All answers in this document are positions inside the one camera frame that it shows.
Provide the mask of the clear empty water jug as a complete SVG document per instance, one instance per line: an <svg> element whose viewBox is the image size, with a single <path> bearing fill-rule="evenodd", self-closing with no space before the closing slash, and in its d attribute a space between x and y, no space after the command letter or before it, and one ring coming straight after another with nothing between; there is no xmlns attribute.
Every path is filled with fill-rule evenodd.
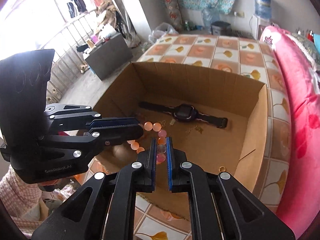
<svg viewBox="0 0 320 240"><path fill-rule="evenodd" d="M201 11L201 16L205 31L211 33L211 25L220 20L219 12L213 7L206 7Z"/></svg>

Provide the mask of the patterned tile table cloth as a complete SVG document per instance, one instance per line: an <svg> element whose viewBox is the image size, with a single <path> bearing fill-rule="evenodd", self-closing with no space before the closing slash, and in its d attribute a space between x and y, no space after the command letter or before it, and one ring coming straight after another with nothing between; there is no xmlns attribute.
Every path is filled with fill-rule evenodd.
<svg viewBox="0 0 320 240"><path fill-rule="evenodd" d="M275 214L281 200L291 156L290 104L278 61L271 47L255 40L226 36L166 36L154 44L139 62L177 63L238 74L260 81L267 86L267 137L258 187L250 191ZM168 184L166 131L161 125L141 124L143 135L119 146L111 146L98 159L112 173L137 160L156 139L156 183L146 199L152 206L140 213L133 235L143 239L172 239L171 226L190 223L178 238L191 235L188 194L172 193Z"/></svg>

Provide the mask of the brown cardboard box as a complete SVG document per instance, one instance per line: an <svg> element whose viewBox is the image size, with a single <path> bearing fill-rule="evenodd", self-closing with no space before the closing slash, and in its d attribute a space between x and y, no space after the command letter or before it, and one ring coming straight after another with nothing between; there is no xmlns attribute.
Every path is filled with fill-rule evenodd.
<svg viewBox="0 0 320 240"><path fill-rule="evenodd" d="M267 86L207 67L129 64L93 108L104 117L161 125L174 148L209 173L258 187L267 137Z"/></svg>

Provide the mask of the pink floral bed quilt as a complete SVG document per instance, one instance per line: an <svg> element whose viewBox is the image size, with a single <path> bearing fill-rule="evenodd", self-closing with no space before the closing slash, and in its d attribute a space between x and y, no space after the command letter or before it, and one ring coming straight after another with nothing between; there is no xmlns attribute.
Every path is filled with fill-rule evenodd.
<svg viewBox="0 0 320 240"><path fill-rule="evenodd" d="M319 87L312 64L287 30L268 26L260 39L278 60L291 113L289 175L277 216L296 238L314 233L319 239Z"/></svg>

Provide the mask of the rolled patterned mat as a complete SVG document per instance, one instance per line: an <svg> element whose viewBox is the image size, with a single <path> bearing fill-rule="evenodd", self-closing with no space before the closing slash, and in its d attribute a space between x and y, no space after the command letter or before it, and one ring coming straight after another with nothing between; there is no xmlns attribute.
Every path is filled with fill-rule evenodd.
<svg viewBox="0 0 320 240"><path fill-rule="evenodd" d="M183 30L183 21L177 0L164 0L165 7L169 13L171 25L176 31Z"/></svg>

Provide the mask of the dark grey cabinet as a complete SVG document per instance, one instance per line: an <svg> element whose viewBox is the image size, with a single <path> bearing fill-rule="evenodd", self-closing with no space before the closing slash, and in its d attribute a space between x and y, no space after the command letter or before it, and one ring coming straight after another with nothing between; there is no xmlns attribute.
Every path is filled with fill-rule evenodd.
<svg viewBox="0 0 320 240"><path fill-rule="evenodd" d="M103 81L132 58L132 51L124 38L120 33L116 33L108 41L94 48L85 61L92 72Z"/></svg>

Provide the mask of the white plastic bag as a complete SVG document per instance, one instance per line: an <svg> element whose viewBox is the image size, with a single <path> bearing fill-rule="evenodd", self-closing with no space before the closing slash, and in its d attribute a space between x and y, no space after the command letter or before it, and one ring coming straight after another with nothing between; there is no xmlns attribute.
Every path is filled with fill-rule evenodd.
<svg viewBox="0 0 320 240"><path fill-rule="evenodd" d="M149 42L155 44L161 37L167 34L176 35L178 32L172 25L168 23L161 23L152 31L151 35L149 35Z"/></svg>

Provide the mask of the water dispenser with bottle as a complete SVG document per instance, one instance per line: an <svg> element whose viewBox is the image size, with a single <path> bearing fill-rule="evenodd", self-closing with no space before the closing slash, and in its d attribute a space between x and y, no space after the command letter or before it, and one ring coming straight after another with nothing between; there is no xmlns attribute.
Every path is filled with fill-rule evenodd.
<svg viewBox="0 0 320 240"><path fill-rule="evenodd" d="M252 36L255 40L259 39L262 27L269 25L272 18L272 0L254 0L254 13L249 20Z"/></svg>

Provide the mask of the black smart watch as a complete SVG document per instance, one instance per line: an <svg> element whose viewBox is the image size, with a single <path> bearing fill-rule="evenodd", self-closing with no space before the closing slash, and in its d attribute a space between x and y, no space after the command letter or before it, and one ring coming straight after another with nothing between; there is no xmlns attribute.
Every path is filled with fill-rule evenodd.
<svg viewBox="0 0 320 240"><path fill-rule="evenodd" d="M201 113L193 105L185 103L176 107L172 107L141 101L139 103L139 107L150 111L170 114L176 121L179 122L201 121L217 128L226 128L228 125L227 118L218 118L216 116Z"/></svg>

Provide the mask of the pink checkered left sleeve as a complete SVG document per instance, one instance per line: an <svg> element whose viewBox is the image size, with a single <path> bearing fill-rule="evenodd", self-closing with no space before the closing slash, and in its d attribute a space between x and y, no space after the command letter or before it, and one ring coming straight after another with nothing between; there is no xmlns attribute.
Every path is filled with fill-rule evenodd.
<svg viewBox="0 0 320 240"><path fill-rule="evenodd" d="M30 238L41 224L41 190L36 184L25 183L9 166L1 179L1 201L17 227Z"/></svg>

